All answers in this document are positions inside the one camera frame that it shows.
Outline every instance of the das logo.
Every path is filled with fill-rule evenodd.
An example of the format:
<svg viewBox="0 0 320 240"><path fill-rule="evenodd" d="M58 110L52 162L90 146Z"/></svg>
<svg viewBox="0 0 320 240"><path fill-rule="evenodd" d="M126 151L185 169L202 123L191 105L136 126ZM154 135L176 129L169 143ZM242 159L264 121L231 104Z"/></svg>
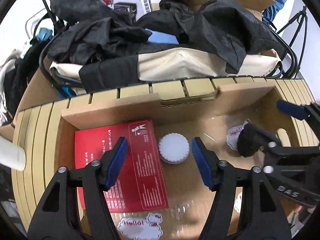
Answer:
<svg viewBox="0 0 320 240"><path fill-rule="evenodd" d="M291 196L291 197L297 197L297 196L299 195L298 192L292 192L291 189L285 190L285 187L284 187L284 186L279 186L278 191L281 191L281 192L283 192L284 194L289 195L289 196Z"/></svg>

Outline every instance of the hello kitty sticker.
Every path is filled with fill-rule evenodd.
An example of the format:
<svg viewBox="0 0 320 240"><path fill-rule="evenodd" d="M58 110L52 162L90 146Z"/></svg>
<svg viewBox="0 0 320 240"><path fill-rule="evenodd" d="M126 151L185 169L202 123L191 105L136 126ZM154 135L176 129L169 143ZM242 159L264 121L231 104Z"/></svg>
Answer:
<svg viewBox="0 0 320 240"><path fill-rule="evenodd" d="M118 224L118 230L133 240L159 240L163 234L159 226L161 223L161 214L149 213L147 219L123 218Z"/></svg>

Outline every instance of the white fabric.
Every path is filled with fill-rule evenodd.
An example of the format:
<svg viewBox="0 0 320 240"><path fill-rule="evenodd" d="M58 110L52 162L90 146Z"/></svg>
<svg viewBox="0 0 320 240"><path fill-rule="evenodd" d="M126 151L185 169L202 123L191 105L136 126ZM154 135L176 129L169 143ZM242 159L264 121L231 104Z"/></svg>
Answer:
<svg viewBox="0 0 320 240"><path fill-rule="evenodd" d="M79 70L82 68L81 65L76 64L58 64L56 62L52 62L50 69L56 68L60 75L74 78L80 80Z"/></svg>
<svg viewBox="0 0 320 240"><path fill-rule="evenodd" d="M7 72L15 68L14 62L20 57L20 55L21 51L14 50L5 61L5 64L0 67L0 126L3 126L8 122L7 103L4 94L4 77Z"/></svg>
<svg viewBox="0 0 320 240"><path fill-rule="evenodd" d="M278 62L275 50L262 55L247 55L238 74L226 73L226 62L217 55L189 48L174 48L165 51L140 54L138 60L139 79L146 82L176 80L181 78L217 76L257 76L268 75ZM52 63L66 77L80 80L80 65Z"/></svg>

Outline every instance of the metal screw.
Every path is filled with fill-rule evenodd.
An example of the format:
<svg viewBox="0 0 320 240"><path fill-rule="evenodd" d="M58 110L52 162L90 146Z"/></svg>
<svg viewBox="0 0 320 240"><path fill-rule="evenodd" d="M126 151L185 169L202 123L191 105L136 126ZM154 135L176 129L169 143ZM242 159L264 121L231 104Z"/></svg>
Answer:
<svg viewBox="0 0 320 240"><path fill-rule="evenodd" d="M100 165L100 161L99 160L94 160L94 161L91 162L91 165L93 167L99 166Z"/></svg>
<svg viewBox="0 0 320 240"><path fill-rule="evenodd" d="M273 148L273 147L276 147L276 146L277 146L277 144L275 142L269 142L268 143L268 147L269 148Z"/></svg>
<svg viewBox="0 0 320 240"><path fill-rule="evenodd" d="M263 172L264 172L264 173L268 173L268 174L273 173L274 170L275 170L275 169L274 169L272 166L265 166L265 167L263 168Z"/></svg>
<svg viewBox="0 0 320 240"><path fill-rule="evenodd" d="M255 173L259 173L259 172L261 172L261 169L260 169L258 166L254 166L254 167L253 167L253 171L254 171Z"/></svg>
<svg viewBox="0 0 320 240"><path fill-rule="evenodd" d="M219 161L219 165L222 167L226 167L226 166L228 166L228 162L225 160L222 160L222 161Z"/></svg>
<svg viewBox="0 0 320 240"><path fill-rule="evenodd" d="M60 167L60 168L58 169L58 171L59 171L60 173L64 173L66 170L67 170L66 167Z"/></svg>

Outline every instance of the beige fabric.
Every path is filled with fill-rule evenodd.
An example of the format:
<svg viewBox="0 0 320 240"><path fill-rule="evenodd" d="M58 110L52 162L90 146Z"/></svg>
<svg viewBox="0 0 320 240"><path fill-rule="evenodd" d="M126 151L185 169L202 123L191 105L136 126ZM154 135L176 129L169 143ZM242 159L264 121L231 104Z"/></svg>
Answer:
<svg viewBox="0 0 320 240"><path fill-rule="evenodd" d="M156 53L140 54L138 62L139 79L147 82L176 80L194 77L217 76L266 76L280 61L275 50L247 55L239 73L228 74L226 62L217 55L189 48L174 48ZM52 63L58 72L80 80L80 65Z"/></svg>
<svg viewBox="0 0 320 240"><path fill-rule="evenodd" d="M81 65L58 64L56 62L52 62L50 69L52 69L52 68L56 68L60 75L80 80L79 70L82 68Z"/></svg>

